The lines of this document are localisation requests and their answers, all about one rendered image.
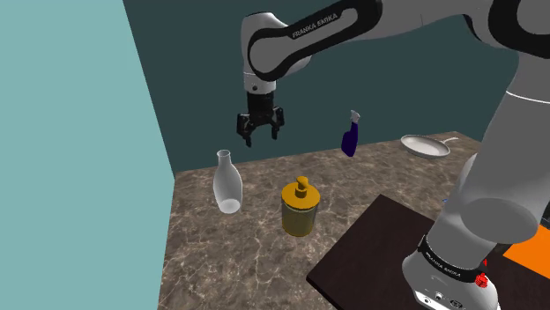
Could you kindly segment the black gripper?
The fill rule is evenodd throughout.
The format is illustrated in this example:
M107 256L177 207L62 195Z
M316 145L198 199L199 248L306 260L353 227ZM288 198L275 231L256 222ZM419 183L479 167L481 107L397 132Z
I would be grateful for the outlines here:
M251 147L251 133L254 126L271 125L271 138L278 139L278 133L285 125L284 110L274 106L274 92L264 94L247 93L248 114L237 115L236 132Z

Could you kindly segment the clear glass bottle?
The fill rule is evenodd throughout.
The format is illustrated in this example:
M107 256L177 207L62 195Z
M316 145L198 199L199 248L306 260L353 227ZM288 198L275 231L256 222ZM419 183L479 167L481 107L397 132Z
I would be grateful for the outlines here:
M225 214L233 214L242 206L242 178L232 163L229 150L219 150L217 156L213 193L219 210Z

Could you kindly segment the blue spray bottle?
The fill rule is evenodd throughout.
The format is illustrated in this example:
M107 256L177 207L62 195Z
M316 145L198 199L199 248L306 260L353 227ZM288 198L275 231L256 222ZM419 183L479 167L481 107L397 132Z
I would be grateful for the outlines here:
M359 119L360 114L352 110L350 117L350 129L342 136L341 151L348 157L352 157L356 152L359 139Z

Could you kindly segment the yellow soap dispenser jar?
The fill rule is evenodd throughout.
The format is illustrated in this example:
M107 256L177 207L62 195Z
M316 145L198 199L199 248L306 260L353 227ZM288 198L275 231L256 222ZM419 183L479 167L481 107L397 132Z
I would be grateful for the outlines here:
M281 223L286 233L304 237L313 230L320 193L306 176L298 176L281 190Z

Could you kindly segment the grey frying pan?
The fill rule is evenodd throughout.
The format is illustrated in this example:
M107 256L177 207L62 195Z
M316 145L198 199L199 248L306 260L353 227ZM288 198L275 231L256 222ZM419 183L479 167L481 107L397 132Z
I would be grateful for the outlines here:
M440 159L450 154L447 143L455 140L458 137L437 140L422 135L405 135L400 138L400 143L413 155L424 159Z

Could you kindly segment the orange flat block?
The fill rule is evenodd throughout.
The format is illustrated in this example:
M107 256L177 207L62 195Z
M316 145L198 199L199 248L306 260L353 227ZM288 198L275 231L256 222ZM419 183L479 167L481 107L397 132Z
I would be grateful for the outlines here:
M532 238L513 244L503 256L550 279L550 230L539 225Z

